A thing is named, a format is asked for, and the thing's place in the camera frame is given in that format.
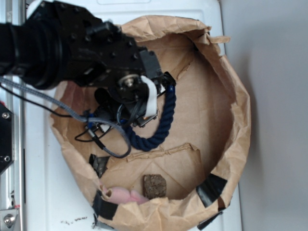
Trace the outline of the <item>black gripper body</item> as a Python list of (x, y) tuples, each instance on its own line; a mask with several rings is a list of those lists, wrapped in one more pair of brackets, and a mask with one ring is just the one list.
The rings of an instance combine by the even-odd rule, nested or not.
[(68, 53), (63, 79), (96, 87), (98, 103), (106, 99), (116, 120), (143, 127), (154, 119), (157, 97), (175, 85), (156, 54), (85, 8), (60, 5), (60, 22)]

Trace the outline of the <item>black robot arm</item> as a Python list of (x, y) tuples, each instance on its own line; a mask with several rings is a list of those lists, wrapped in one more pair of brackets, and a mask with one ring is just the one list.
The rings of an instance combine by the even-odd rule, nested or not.
[(156, 54), (120, 27), (60, 1), (41, 2), (20, 26), (1, 24), (0, 73), (39, 90), (62, 81), (95, 87), (108, 119), (140, 127), (156, 116), (157, 97), (176, 84)]

